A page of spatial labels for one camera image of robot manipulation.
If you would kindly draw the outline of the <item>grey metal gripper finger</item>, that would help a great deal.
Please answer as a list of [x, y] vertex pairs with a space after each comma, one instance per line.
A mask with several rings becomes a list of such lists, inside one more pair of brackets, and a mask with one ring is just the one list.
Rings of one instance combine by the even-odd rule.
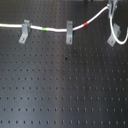
[[107, 4], [108, 10], [109, 10], [108, 17], [111, 17], [114, 15], [118, 2], [119, 0], [108, 0], [108, 4]]

